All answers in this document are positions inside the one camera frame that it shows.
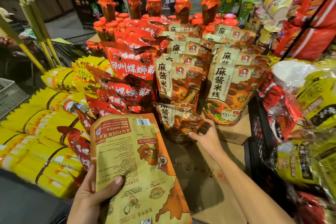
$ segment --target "barcode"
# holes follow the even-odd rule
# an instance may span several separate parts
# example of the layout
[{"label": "barcode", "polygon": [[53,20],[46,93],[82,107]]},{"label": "barcode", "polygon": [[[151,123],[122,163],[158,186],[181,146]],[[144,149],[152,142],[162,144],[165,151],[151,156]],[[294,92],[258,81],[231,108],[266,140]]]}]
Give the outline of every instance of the barcode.
[{"label": "barcode", "polygon": [[138,125],[142,125],[142,126],[150,126],[150,122],[149,119],[137,119],[136,120]]}]

